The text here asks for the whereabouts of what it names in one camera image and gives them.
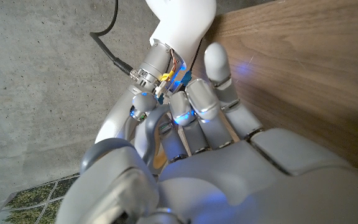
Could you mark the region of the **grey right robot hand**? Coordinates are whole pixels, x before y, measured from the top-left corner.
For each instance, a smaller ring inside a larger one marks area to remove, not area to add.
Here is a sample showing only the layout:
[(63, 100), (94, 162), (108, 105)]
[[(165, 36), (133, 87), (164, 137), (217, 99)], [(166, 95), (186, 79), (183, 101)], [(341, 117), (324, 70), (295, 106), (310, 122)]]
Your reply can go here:
[(147, 114), (156, 105), (157, 100), (153, 93), (130, 85), (103, 121), (94, 143), (109, 138), (131, 141), (135, 128), (147, 118)]

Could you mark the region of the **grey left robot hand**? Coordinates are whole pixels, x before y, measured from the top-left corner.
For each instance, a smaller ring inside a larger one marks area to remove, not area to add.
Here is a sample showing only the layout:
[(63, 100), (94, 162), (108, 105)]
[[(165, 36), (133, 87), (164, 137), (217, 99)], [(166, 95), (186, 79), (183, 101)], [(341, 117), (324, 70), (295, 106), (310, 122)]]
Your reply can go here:
[(358, 223), (358, 169), (296, 133), (264, 129), (240, 101), (221, 44), (204, 64), (207, 79), (157, 101), (131, 141), (86, 151), (56, 222)]

